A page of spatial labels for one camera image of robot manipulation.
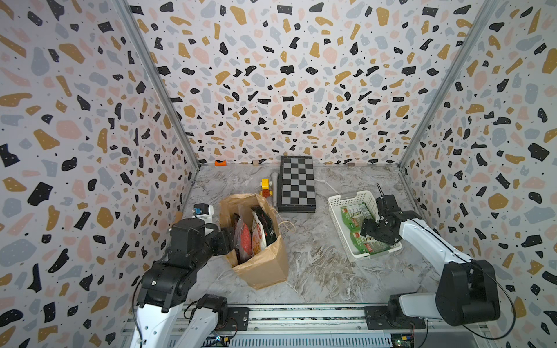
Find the white cylindrical object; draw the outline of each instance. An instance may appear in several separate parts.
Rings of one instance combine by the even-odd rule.
[[[273,191],[273,206],[277,206],[277,196],[279,195],[279,176],[278,172],[271,173],[271,181],[269,182],[269,189]]]

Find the chessboard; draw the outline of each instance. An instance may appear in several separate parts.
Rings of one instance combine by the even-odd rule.
[[[281,156],[277,210],[315,213],[313,157]]]

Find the marble floor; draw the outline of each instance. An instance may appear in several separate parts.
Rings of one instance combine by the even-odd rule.
[[[256,193],[263,178],[277,166],[203,166],[185,205],[189,217],[195,203],[214,206],[218,224],[219,202],[238,193]],[[391,294],[434,292],[439,274],[409,243],[375,259],[350,263],[328,213],[327,199],[337,194],[369,190],[379,196],[376,183],[385,194],[394,194],[403,210],[412,209],[395,167],[314,167],[317,210],[314,214],[281,213],[296,231],[283,224],[290,273],[286,282],[254,290],[241,280],[224,256],[213,257],[197,275],[188,302],[205,293],[226,296],[228,303],[385,303]]]

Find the brown paper bag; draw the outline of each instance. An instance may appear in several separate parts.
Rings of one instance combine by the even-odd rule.
[[[286,246],[280,235],[279,223],[271,207],[269,207],[267,200],[258,194],[249,193],[228,196],[221,201],[219,223],[221,228],[233,227],[233,216],[234,213],[239,213],[239,206],[250,208],[256,205],[263,208],[263,211],[269,215],[273,221],[273,228],[275,229],[277,240],[243,264],[238,264],[236,251],[231,251],[226,255],[226,258],[238,277],[246,281],[252,288],[259,290],[270,285],[284,282],[288,278],[288,256],[286,255]],[[245,215],[248,216],[242,217],[246,219],[245,223],[251,227],[253,216],[251,214]]]

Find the terrazzo wallpaper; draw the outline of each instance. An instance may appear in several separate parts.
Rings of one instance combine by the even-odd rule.
[[[430,224],[514,301],[501,347],[557,346],[556,5],[501,2],[404,169]],[[494,335],[512,320],[499,294]]]
[[[190,187],[111,6],[0,1],[0,346],[116,346]]]
[[[480,0],[129,0],[201,163],[396,163]]]

